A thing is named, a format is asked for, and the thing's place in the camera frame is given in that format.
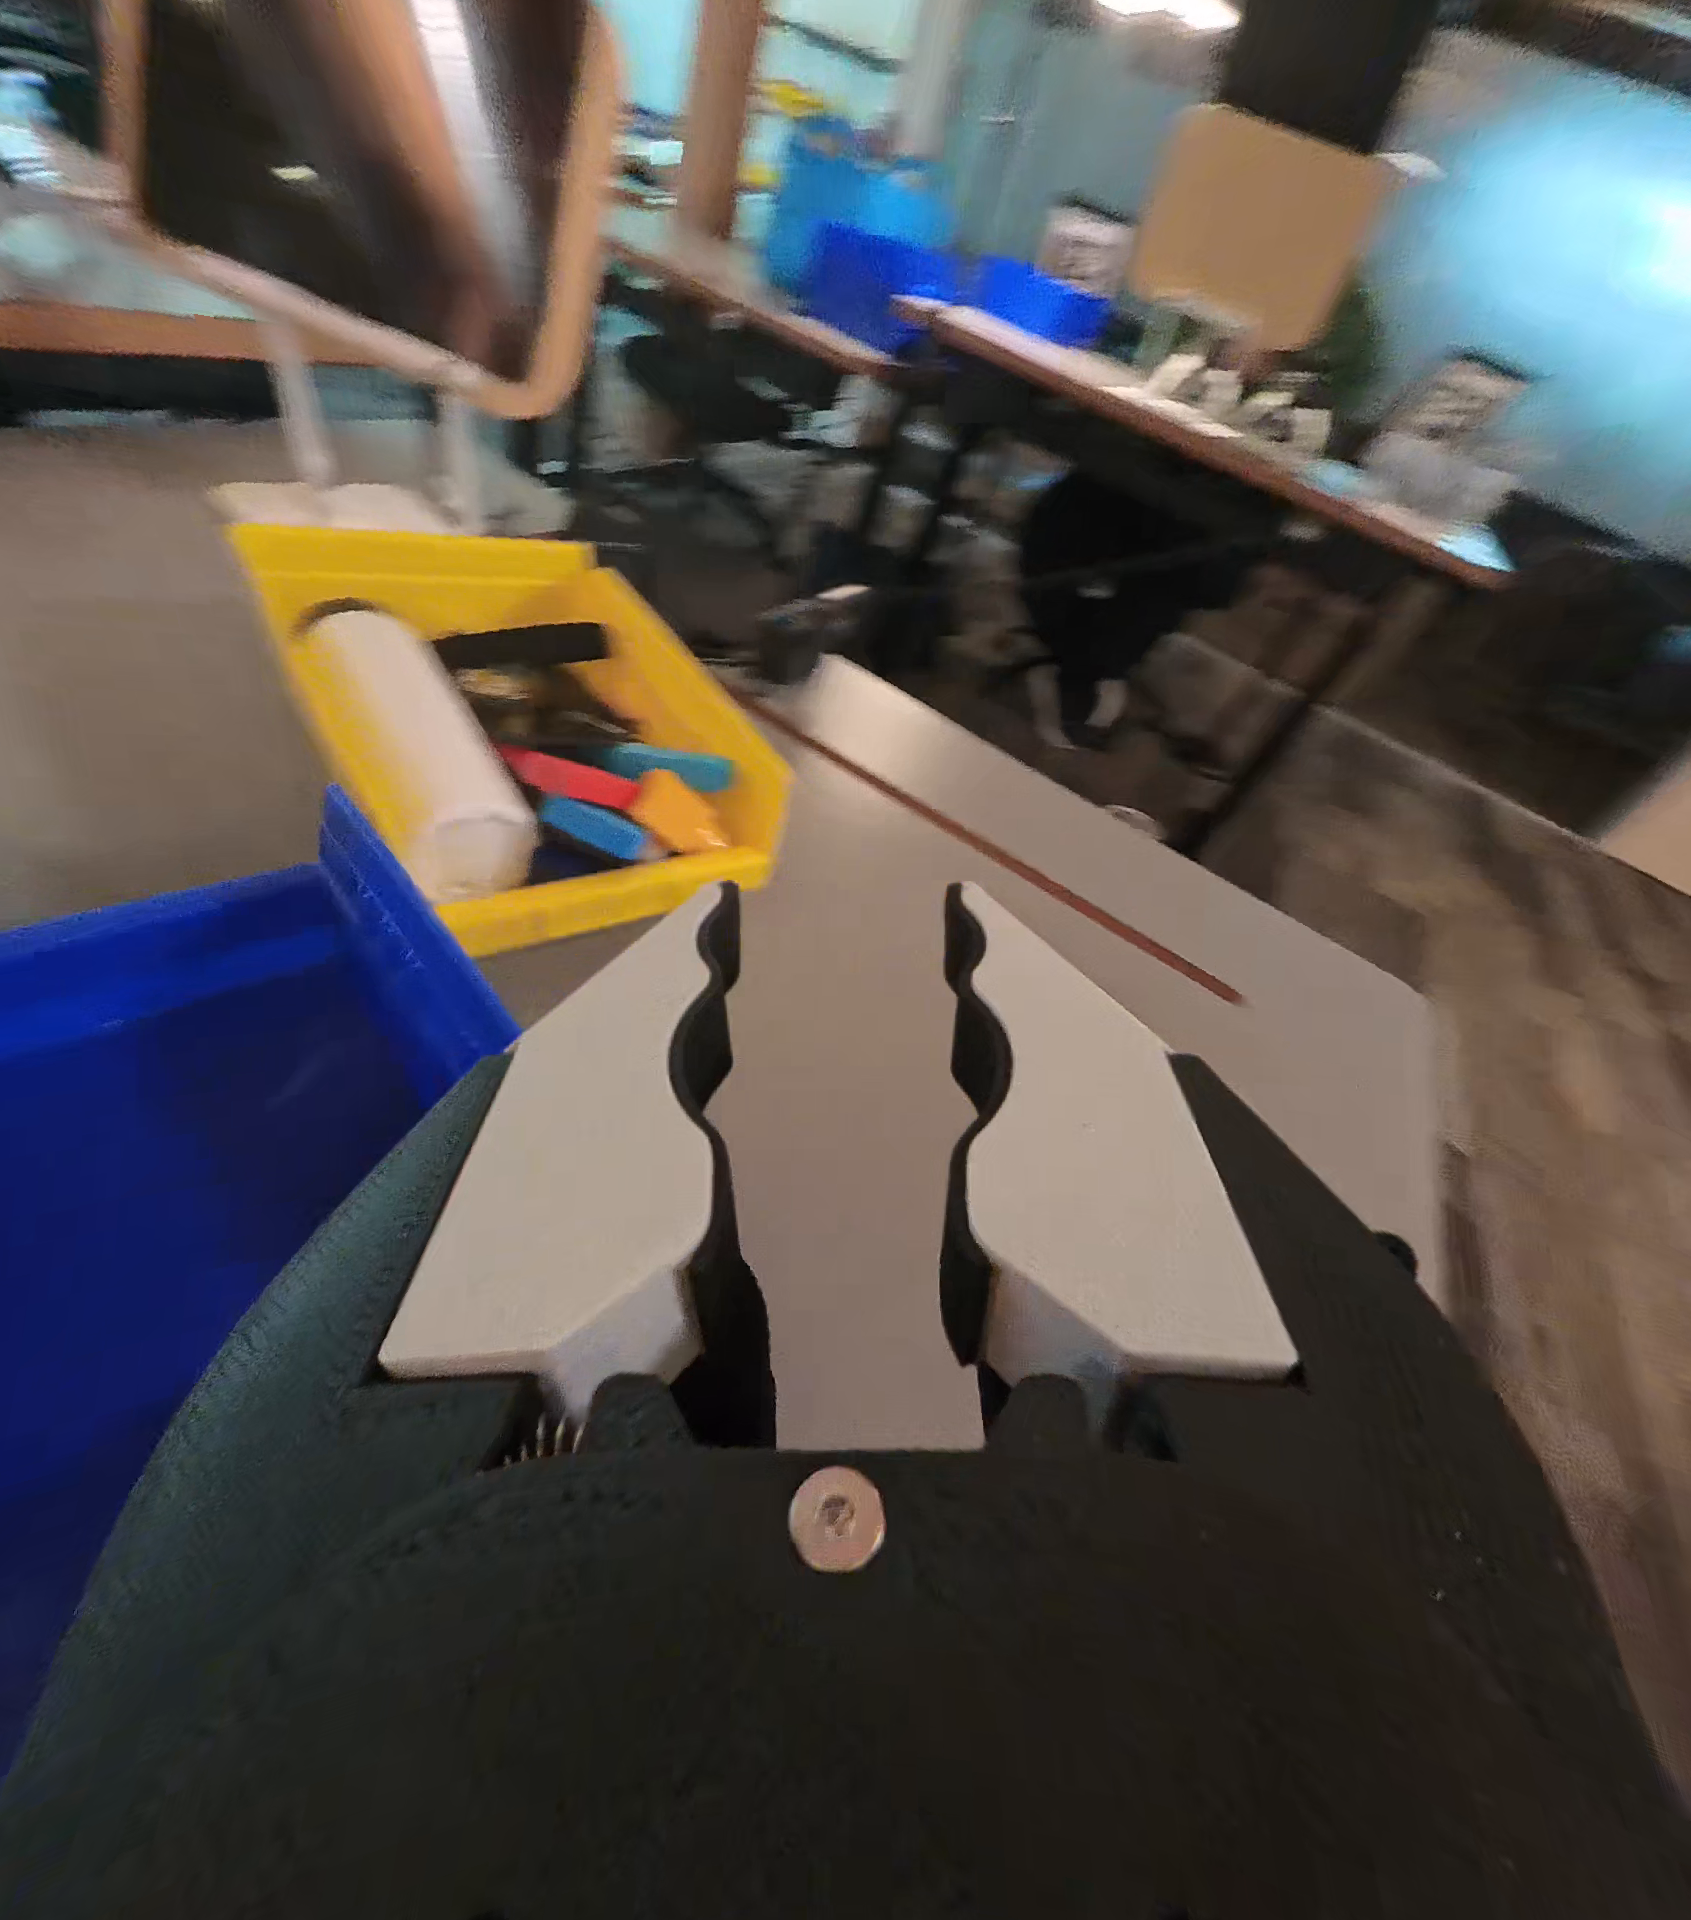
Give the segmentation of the black bag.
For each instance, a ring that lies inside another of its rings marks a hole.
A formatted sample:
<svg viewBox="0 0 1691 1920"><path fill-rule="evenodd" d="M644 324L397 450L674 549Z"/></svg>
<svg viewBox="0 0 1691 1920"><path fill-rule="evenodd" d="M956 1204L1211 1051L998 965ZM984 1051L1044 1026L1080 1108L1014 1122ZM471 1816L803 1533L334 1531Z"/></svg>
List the black bag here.
<svg viewBox="0 0 1691 1920"><path fill-rule="evenodd" d="M1187 614L1222 609L1269 554L1280 516L1181 516L1083 469L1055 477L1017 540L1036 658L1028 716L1044 746L1102 746L1151 647Z"/></svg>

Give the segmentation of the orange block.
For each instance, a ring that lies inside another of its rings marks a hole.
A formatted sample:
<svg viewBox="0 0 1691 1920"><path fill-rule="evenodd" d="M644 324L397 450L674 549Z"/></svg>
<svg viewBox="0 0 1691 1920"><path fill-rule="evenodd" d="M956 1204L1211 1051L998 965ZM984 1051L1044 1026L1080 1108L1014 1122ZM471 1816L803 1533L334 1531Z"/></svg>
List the orange block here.
<svg viewBox="0 0 1691 1920"><path fill-rule="evenodd" d="M718 806L669 771L647 771L633 793L630 820L658 856L721 853L732 845Z"/></svg>

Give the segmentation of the blue foam block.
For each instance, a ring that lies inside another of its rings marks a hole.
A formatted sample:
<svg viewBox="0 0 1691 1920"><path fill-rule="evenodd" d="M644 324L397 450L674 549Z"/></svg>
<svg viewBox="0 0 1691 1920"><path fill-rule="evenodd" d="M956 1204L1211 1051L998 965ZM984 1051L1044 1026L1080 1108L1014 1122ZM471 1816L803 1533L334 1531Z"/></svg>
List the blue foam block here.
<svg viewBox="0 0 1691 1920"><path fill-rule="evenodd" d="M671 859L671 850L628 812L565 798L537 801L540 848L565 861L617 869Z"/></svg>
<svg viewBox="0 0 1691 1920"><path fill-rule="evenodd" d="M721 795L737 779L732 757L693 749L655 746L647 741L619 741L597 754L597 765L617 779L644 782L655 773L671 773L699 795Z"/></svg>

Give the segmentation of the wooden framed chair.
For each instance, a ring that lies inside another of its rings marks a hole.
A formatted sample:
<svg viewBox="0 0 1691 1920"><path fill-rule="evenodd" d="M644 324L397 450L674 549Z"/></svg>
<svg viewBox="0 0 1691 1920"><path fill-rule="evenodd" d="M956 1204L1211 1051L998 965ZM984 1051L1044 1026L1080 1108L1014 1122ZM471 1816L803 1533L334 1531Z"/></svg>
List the wooden framed chair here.
<svg viewBox="0 0 1691 1920"><path fill-rule="evenodd" d="M340 362L543 420L592 343L619 132L597 3L96 3L112 219Z"/></svg>

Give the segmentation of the black charger case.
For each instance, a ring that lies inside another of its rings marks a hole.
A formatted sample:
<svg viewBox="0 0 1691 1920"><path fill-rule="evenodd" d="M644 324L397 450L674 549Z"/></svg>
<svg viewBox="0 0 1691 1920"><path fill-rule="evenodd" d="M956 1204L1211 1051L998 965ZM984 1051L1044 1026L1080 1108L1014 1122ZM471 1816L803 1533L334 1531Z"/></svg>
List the black charger case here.
<svg viewBox="0 0 1691 1920"><path fill-rule="evenodd" d="M822 658L850 650L880 592L866 584L828 587L765 609L754 623L754 677L765 686L800 686Z"/></svg>

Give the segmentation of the blue plastic bin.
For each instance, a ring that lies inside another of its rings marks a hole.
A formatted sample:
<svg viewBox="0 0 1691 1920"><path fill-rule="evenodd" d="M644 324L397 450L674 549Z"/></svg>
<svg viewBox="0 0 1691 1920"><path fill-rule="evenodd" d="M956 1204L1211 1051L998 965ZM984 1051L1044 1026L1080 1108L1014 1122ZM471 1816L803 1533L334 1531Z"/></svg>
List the blue plastic bin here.
<svg viewBox="0 0 1691 1920"><path fill-rule="evenodd" d="M0 933L0 1777L197 1374L515 1037L334 784L310 864Z"/></svg>

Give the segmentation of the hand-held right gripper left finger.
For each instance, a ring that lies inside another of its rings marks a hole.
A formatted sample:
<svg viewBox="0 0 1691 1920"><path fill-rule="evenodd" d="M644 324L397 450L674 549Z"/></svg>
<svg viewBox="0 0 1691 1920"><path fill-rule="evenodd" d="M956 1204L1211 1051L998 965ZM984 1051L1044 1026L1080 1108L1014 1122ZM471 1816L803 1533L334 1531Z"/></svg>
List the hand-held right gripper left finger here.
<svg viewBox="0 0 1691 1920"><path fill-rule="evenodd" d="M378 1347L392 1380L532 1377L559 1418L647 1374L748 1421L748 1273L707 1105L732 1067L740 894L702 886L504 1056Z"/></svg>

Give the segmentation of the wooden desk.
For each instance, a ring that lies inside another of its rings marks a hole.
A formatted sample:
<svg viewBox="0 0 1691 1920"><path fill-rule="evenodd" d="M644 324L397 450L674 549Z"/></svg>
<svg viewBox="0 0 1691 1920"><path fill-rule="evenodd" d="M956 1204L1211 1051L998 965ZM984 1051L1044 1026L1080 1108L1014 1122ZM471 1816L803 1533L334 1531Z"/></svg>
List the wooden desk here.
<svg viewBox="0 0 1691 1920"><path fill-rule="evenodd" d="M907 324L924 326L932 346L954 362L1000 373L1074 414L1266 494L1296 516L1326 521L1461 587L1507 590L1516 579L1516 562L1491 529L1431 521L1381 502L1351 466L1294 458L1176 398L1151 398L1140 381L1129 381L1096 354L1052 346L965 304L902 293L891 307Z"/></svg>

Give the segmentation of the black foam strip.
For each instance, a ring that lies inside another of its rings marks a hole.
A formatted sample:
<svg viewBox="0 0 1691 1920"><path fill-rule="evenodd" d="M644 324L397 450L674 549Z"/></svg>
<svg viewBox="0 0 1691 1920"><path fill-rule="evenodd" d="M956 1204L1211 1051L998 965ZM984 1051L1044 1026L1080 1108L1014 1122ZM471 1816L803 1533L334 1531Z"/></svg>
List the black foam strip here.
<svg viewBox="0 0 1691 1920"><path fill-rule="evenodd" d="M433 639L452 675L543 675L611 658L606 625L592 620L515 623L488 631L452 631Z"/></svg>

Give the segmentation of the tan rounded panel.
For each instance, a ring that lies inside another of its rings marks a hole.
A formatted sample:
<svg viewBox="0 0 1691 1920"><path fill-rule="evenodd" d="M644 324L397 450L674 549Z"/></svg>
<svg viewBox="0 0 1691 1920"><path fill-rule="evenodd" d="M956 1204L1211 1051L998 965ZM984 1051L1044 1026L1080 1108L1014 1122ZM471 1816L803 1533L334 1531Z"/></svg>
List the tan rounded panel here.
<svg viewBox="0 0 1691 1920"><path fill-rule="evenodd" d="M1313 348L1403 173L1258 115L1184 110L1140 208L1124 291L1231 326L1247 348Z"/></svg>

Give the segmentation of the red foam block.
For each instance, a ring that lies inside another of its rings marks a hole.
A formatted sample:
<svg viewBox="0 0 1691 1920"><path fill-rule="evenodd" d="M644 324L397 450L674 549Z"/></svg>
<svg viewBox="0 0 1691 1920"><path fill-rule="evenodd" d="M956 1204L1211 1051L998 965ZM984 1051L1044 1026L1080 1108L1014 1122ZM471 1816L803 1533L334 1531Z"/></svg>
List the red foam block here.
<svg viewBox="0 0 1691 1920"><path fill-rule="evenodd" d="M641 782L581 760L543 754L526 746L499 743L507 773L540 801L570 801L630 815L641 798Z"/></svg>

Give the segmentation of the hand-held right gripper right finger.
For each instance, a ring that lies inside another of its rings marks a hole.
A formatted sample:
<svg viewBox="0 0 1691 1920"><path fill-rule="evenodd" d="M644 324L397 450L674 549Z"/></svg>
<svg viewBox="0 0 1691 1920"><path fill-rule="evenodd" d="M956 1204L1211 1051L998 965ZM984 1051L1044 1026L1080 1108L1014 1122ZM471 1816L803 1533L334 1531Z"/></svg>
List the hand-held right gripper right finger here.
<svg viewBox="0 0 1691 1920"><path fill-rule="evenodd" d="M1000 1385L1288 1380L1296 1344L1178 1053L981 886L946 897L954 1144L940 1317Z"/></svg>

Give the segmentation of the black pillar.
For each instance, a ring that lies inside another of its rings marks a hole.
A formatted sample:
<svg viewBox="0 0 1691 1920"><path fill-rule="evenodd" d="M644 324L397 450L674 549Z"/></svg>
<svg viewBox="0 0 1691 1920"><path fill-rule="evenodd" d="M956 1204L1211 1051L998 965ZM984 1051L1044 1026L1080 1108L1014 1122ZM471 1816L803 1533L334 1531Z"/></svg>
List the black pillar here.
<svg viewBox="0 0 1691 1920"><path fill-rule="evenodd" d="M1439 3L1239 3L1214 101L1370 156Z"/></svg>

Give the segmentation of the white roll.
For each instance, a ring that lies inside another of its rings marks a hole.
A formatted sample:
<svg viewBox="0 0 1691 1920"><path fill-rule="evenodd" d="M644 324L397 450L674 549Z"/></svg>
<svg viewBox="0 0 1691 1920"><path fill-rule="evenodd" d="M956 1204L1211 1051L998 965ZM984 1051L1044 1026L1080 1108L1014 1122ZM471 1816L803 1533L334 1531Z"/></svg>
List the white roll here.
<svg viewBox="0 0 1691 1920"><path fill-rule="evenodd" d="M537 812L504 768L436 642L359 598L310 606L293 658L337 697L345 784L436 905L518 889Z"/></svg>

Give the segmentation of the blue storage bin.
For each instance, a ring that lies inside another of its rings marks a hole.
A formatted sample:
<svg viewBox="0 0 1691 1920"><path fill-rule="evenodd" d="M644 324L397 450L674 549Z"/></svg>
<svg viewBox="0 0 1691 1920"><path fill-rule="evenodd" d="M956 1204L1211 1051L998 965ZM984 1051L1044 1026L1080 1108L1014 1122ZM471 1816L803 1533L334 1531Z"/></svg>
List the blue storage bin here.
<svg viewBox="0 0 1691 1920"><path fill-rule="evenodd" d="M809 318L902 354L921 326L902 299L965 304L1063 348L1096 346L1113 299L1009 255L954 247L937 162L874 154L828 115L792 123L762 236L762 274Z"/></svg>

